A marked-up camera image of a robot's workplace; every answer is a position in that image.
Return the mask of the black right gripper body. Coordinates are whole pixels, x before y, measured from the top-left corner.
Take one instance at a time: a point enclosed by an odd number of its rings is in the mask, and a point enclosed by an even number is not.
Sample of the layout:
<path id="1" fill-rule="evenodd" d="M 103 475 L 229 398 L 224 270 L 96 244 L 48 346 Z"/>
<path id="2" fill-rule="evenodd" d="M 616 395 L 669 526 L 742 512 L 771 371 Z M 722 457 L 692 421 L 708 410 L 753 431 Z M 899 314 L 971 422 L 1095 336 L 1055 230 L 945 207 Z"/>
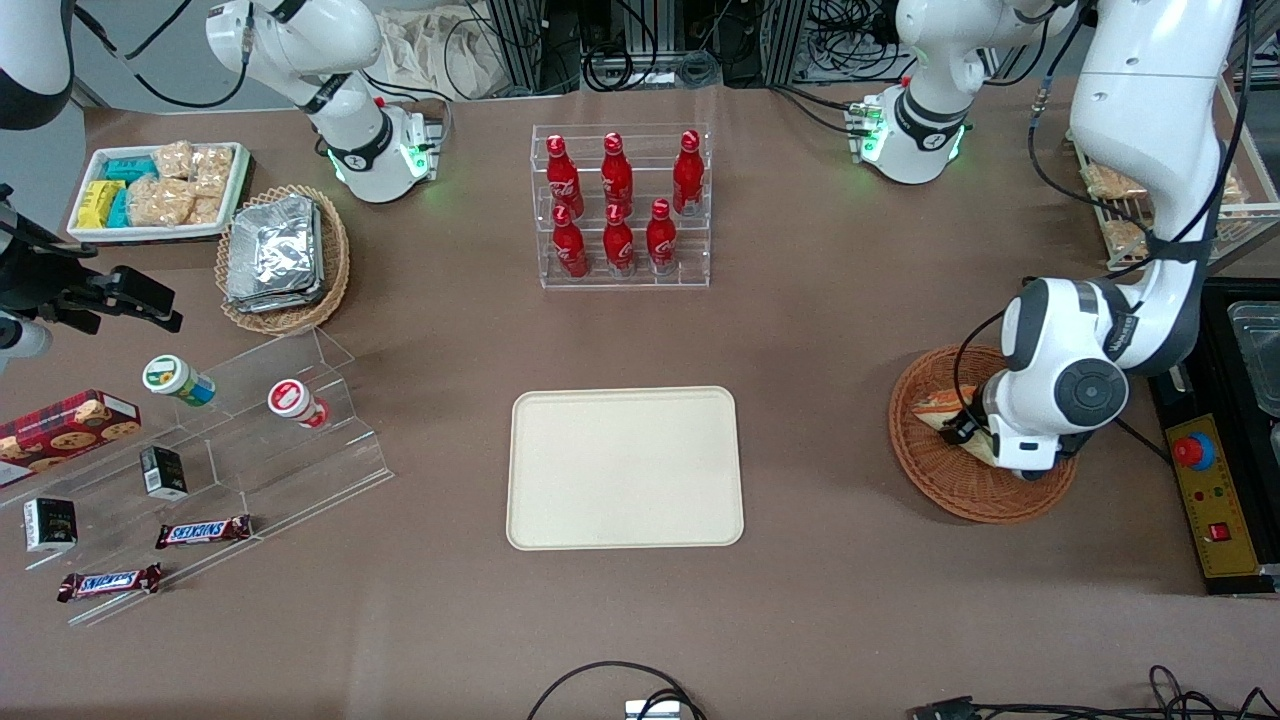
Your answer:
<path id="1" fill-rule="evenodd" d="M 97 334 L 102 313 L 111 314 L 120 270 L 101 273 L 77 258 L 12 240 L 1 255 L 1 309 L 27 320 L 64 324 Z"/>

